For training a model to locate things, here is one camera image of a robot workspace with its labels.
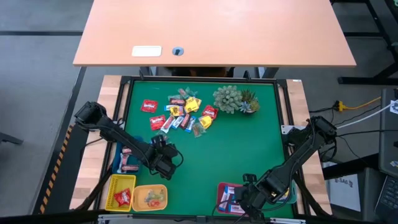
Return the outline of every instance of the wooden table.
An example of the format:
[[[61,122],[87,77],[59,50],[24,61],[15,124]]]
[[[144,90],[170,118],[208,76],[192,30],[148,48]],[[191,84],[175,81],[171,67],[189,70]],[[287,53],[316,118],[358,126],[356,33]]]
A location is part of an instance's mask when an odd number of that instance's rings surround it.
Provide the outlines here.
[[[161,56],[133,57],[140,45],[161,46]],[[73,64],[356,65],[329,0],[95,0]]]
[[[106,108],[109,117],[113,116],[115,101],[119,91],[120,80],[121,76],[105,76],[101,91],[99,93],[98,103]],[[309,113],[302,82],[300,80],[287,80],[287,85],[289,90],[289,98],[292,107],[293,119],[295,121],[294,125],[306,125],[307,122],[305,120],[309,118]],[[122,105],[119,112],[119,117],[123,116],[127,90],[128,88],[126,88],[125,86],[121,101]],[[284,120],[287,120],[284,92],[281,88],[279,89],[279,94],[282,103],[283,117]],[[89,133],[88,142],[98,138],[98,133]],[[104,160],[105,148],[106,141],[99,141],[86,147],[70,208],[76,208],[77,206],[79,206],[84,201],[84,198],[88,196],[88,194],[93,190],[94,186],[98,183],[101,166]],[[113,155],[114,153],[111,152],[111,157],[109,158],[109,161],[113,160]],[[331,213],[329,198],[326,192],[325,181],[323,180],[322,168],[317,152],[314,153],[314,155],[304,164],[303,173],[306,186],[311,194],[314,196],[315,200],[322,206],[325,211]],[[104,208],[107,194],[106,189],[108,189],[108,184],[106,184],[104,187],[103,194],[101,196],[101,204],[99,206],[100,208]],[[301,205],[300,194],[297,194],[297,196],[298,205]],[[303,209],[300,206],[299,212],[303,213]]]

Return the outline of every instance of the green tabletop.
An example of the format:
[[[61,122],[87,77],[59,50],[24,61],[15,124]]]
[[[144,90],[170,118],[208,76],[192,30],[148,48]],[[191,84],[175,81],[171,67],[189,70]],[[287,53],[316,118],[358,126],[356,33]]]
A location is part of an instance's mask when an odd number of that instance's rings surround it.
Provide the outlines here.
[[[132,88],[131,104],[126,121],[126,131],[133,136],[142,136],[150,141],[157,131],[150,129],[149,118],[169,112],[164,111],[168,104],[167,96],[178,94],[179,88],[190,87],[197,91],[202,100],[200,109],[192,115],[197,118],[206,105],[213,105],[213,92],[229,83],[195,82],[145,82],[135,81]],[[169,201],[165,210],[143,212],[164,215],[211,215],[216,205],[216,191],[220,182],[242,184],[242,175],[256,174],[260,177],[267,169],[284,162],[280,124],[275,102],[274,86],[270,84],[234,84],[239,90],[249,88],[256,92],[261,109],[245,115],[240,111],[227,114],[219,111],[206,133],[195,138],[178,128],[167,133],[170,142],[183,154],[184,162],[178,167],[171,180],[150,175],[147,168],[137,175],[137,185],[164,184]],[[144,100],[159,103],[155,113],[141,111]],[[291,205],[266,213],[267,217],[292,218]]]

